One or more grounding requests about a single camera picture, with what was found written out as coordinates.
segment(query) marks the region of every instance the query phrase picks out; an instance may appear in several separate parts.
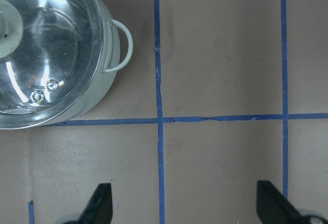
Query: white pot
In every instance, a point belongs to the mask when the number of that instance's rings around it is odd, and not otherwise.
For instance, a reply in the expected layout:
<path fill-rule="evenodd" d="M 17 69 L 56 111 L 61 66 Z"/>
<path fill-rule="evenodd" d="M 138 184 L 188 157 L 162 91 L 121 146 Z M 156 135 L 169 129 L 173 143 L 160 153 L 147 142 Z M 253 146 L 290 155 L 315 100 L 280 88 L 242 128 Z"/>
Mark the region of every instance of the white pot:
<path fill-rule="evenodd" d="M 131 33 L 101 0 L 0 0 L 0 12 L 0 129 L 87 112 L 131 59 Z M 117 28 L 129 43 L 120 64 Z"/>

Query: grid square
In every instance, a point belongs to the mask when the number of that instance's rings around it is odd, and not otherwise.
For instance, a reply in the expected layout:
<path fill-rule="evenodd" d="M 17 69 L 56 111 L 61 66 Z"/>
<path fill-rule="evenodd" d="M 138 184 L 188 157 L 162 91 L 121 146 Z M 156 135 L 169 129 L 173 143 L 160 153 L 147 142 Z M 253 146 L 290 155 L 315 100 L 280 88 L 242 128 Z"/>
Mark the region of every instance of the grid square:
<path fill-rule="evenodd" d="M 260 223 L 256 182 L 282 187 L 282 122 L 165 124 L 169 224 Z"/>
<path fill-rule="evenodd" d="M 280 0 L 161 0 L 164 116 L 282 112 Z"/>
<path fill-rule="evenodd" d="M 131 61 L 117 72 L 106 96 L 76 119 L 148 118 L 157 116 L 153 0 L 103 0 L 113 17 L 125 24 L 134 39 Z M 126 36 L 119 30 L 121 58 L 127 52 Z"/>
<path fill-rule="evenodd" d="M 37 223 L 74 220 L 108 182 L 112 223 L 158 223 L 156 125 L 43 127 L 27 141 Z"/>
<path fill-rule="evenodd" d="M 287 0 L 290 113 L 328 112 L 328 0 Z"/>
<path fill-rule="evenodd" d="M 327 120 L 291 120 L 289 127 L 289 199 L 328 217 Z"/>
<path fill-rule="evenodd" d="M 26 131 L 0 131 L 0 220 L 27 223 L 31 200 Z"/>

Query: glass lid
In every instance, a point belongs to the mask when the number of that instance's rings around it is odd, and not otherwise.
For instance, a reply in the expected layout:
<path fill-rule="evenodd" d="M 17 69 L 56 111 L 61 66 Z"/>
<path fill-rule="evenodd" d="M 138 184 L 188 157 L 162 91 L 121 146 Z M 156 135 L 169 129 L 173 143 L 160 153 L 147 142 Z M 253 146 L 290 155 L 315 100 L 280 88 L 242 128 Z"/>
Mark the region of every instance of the glass lid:
<path fill-rule="evenodd" d="M 26 126 L 71 107 L 102 42 L 96 0 L 0 0 L 0 128 L 17 123 L 13 115 Z"/>

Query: transparent lid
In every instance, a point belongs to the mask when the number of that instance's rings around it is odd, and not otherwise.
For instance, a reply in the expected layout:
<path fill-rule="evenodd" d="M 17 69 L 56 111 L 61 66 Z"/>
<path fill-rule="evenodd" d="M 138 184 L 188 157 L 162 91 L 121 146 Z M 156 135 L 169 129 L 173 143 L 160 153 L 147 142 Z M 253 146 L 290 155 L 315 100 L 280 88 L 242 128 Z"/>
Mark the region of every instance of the transparent lid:
<path fill-rule="evenodd" d="M 0 0 L 0 128 L 71 107 L 94 77 L 102 42 L 96 0 Z"/>

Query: pot handle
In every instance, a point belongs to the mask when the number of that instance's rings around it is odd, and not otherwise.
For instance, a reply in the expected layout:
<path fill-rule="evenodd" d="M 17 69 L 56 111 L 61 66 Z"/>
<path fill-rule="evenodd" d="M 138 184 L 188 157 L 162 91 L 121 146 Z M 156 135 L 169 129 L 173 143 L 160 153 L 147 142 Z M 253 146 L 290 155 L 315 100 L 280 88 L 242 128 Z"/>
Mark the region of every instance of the pot handle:
<path fill-rule="evenodd" d="M 116 71 L 124 68 L 130 61 L 130 59 L 132 57 L 132 52 L 133 52 L 133 38 L 132 38 L 132 35 L 131 35 L 130 31 L 128 30 L 128 28 L 124 24 L 120 23 L 117 20 L 112 20 L 112 22 L 116 27 L 122 29 L 122 31 L 127 36 L 128 44 L 129 44 L 128 53 L 127 53 L 127 56 L 124 58 L 124 60 L 119 65 L 117 65 L 116 67 L 113 67 L 113 68 L 108 68 L 108 69 L 104 68 L 102 70 L 102 73 L 116 72 Z"/>

